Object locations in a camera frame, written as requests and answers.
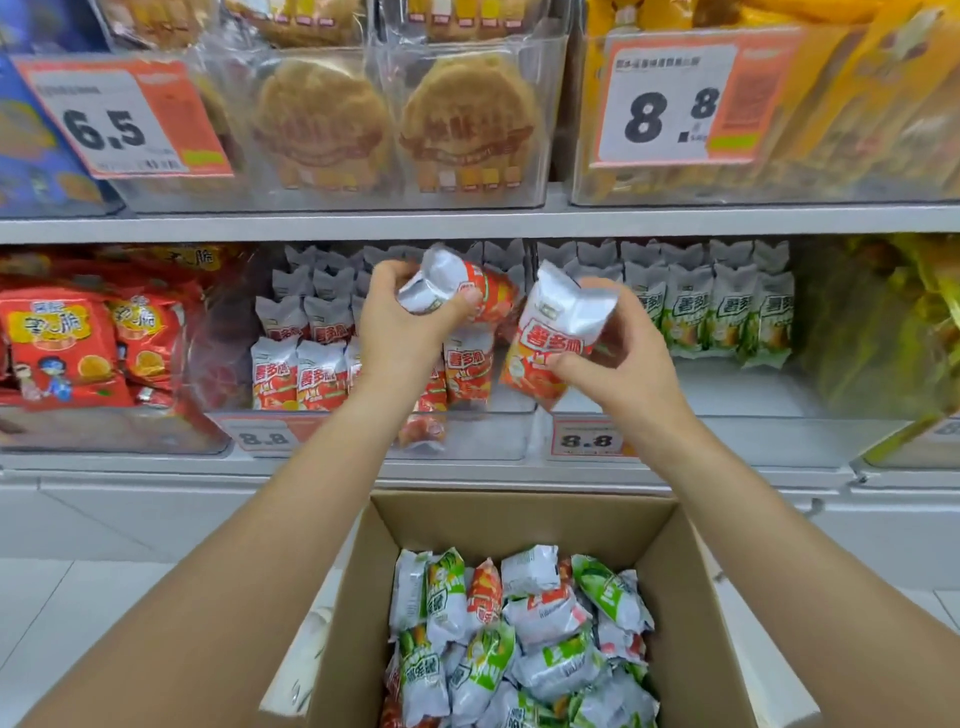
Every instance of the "cardboard box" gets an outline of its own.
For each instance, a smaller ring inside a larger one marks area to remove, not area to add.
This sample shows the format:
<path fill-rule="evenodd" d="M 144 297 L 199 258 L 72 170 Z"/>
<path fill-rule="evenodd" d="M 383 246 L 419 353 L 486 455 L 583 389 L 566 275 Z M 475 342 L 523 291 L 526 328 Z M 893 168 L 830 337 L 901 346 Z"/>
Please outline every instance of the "cardboard box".
<path fill-rule="evenodd" d="M 532 544 L 590 554 L 614 570 L 636 567 L 657 623 L 648 645 L 660 728 L 756 728 L 716 592 L 676 501 L 476 491 L 373 493 L 344 572 L 306 726 L 377 725 L 401 547 L 456 546 L 476 566 Z"/>

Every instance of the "store shelf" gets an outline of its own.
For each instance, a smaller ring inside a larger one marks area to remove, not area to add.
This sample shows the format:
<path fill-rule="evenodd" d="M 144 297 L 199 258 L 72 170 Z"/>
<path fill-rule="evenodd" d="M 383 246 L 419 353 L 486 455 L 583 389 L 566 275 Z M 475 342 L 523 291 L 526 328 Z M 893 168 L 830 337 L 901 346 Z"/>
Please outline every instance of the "store shelf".
<path fill-rule="evenodd" d="M 0 244 L 462 237 L 798 235 L 960 231 L 960 205 L 576 207 L 552 184 L 539 209 L 159 215 L 0 220 Z"/>

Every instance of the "orange price tag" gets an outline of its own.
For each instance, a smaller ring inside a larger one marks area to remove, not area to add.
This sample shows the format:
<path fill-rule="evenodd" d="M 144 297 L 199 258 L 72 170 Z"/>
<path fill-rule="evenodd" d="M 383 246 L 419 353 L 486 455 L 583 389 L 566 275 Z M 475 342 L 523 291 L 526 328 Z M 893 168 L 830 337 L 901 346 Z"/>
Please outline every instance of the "orange price tag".
<path fill-rule="evenodd" d="M 754 161 L 803 36 L 777 28 L 614 37 L 590 166 Z"/>
<path fill-rule="evenodd" d="M 92 177 L 233 176 L 182 61 L 15 63 Z"/>

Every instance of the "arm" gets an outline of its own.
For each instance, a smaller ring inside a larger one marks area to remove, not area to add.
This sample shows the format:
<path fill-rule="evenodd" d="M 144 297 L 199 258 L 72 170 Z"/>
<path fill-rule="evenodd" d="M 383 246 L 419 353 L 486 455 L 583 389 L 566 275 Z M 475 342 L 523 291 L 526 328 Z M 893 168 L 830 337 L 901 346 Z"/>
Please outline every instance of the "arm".
<path fill-rule="evenodd" d="M 347 402 L 82 657 L 23 728 L 247 725 L 441 343 L 474 308 L 475 296 L 461 294 L 411 316 L 395 298 L 397 278 L 409 273 L 396 262 L 373 272 L 364 370 Z M 189 715 L 170 708 L 187 705 Z"/>
<path fill-rule="evenodd" d="M 613 285 L 592 280 L 588 285 Z M 687 514 L 829 725 L 947 728 L 960 716 L 960 638 L 834 543 L 697 419 L 662 337 L 629 290 L 626 358 L 550 362 L 599 403 Z"/>

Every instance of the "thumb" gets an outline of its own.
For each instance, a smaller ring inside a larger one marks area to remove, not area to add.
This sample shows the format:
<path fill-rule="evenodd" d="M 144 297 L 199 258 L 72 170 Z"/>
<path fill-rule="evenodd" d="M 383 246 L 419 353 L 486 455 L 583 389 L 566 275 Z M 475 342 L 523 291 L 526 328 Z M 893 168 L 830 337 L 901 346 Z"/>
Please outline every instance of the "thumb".
<path fill-rule="evenodd" d="M 426 318 L 445 339 L 456 327 L 476 315 L 477 306 L 482 301 L 483 293 L 478 288 L 465 288 Z"/>
<path fill-rule="evenodd" d="M 572 352 L 554 354 L 547 359 L 546 364 L 560 379 L 603 406 L 609 369 Z"/>

